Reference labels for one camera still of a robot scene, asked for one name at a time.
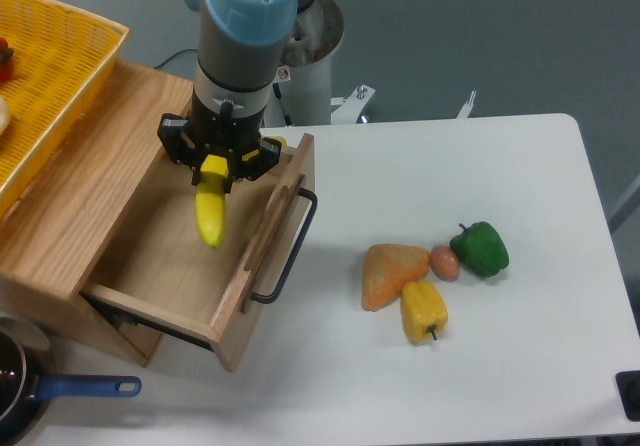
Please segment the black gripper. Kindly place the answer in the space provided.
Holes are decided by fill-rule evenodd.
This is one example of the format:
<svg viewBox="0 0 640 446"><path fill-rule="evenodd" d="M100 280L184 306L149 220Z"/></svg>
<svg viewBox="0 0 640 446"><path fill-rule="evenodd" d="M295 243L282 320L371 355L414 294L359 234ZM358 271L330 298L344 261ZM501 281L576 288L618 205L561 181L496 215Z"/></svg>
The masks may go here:
<svg viewBox="0 0 640 446"><path fill-rule="evenodd" d="M230 194L234 183L255 181L280 161L282 138L260 137L264 110L249 116L229 105L212 110L193 94L189 119L164 113L157 136L171 162L190 169L193 186L200 183L201 165L208 155L226 157L229 174L223 184Z"/></svg>

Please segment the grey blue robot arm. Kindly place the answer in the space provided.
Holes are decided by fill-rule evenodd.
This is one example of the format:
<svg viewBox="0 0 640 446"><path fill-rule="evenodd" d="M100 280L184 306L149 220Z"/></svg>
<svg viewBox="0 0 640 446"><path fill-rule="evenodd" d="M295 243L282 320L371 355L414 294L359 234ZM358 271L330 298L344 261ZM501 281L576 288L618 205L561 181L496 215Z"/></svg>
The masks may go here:
<svg viewBox="0 0 640 446"><path fill-rule="evenodd" d="M210 178L206 160L222 161L222 190L256 180L279 161L281 147L260 127L298 0L184 0L200 15L197 66L187 116L163 114L157 135L193 185Z"/></svg>

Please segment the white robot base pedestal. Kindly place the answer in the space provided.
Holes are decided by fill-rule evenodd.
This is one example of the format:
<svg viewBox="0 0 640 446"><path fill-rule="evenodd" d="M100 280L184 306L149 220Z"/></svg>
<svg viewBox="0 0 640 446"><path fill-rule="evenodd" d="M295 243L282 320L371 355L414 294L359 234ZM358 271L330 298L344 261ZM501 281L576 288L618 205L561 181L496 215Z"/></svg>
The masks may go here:
<svg viewBox="0 0 640 446"><path fill-rule="evenodd" d="M344 37L344 18L333 0L313 0L298 14L267 104L266 127L331 122L332 60Z"/></svg>

